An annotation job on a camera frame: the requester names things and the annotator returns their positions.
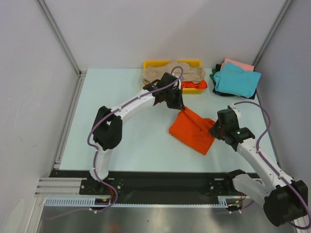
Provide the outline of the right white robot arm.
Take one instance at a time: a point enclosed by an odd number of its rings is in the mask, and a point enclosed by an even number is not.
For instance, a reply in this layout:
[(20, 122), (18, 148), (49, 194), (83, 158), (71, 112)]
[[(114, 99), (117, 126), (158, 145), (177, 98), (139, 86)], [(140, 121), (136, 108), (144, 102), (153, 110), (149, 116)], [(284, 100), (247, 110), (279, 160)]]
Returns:
[(220, 110), (217, 116), (209, 133), (230, 145), (260, 178), (256, 181), (242, 170), (232, 171), (230, 179), (224, 182), (225, 191), (230, 195), (242, 192), (249, 196), (275, 226), (292, 224), (296, 219), (310, 216), (307, 185), (295, 181), (266, 156), (255, 135), (248, 128), (240, 128), (238, 114), (233, 108)]

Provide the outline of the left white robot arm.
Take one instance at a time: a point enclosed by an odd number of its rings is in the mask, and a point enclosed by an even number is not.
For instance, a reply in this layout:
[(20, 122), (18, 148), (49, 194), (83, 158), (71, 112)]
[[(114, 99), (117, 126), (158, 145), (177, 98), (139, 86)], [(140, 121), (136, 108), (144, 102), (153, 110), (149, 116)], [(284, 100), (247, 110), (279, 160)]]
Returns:
[(113, 108), (102, 106), (95, 117), (92, 129), (87, 137), (87, 144), (95, 149), (90, 175), (93, 180), (90, 188), (97, 194), (104, 193), (107, 188), (111, 194), (117, 194), (114, 187), (105, 180), (111, 154), (122, 140), (124, 124), (135, 114), (145, 108), (165, 102), (169, 109), (184, 110), (182, 99), (183, 69), (176, 76), (174, 71), (165, 72), (160, 80), (147, 84), (132, 99)]

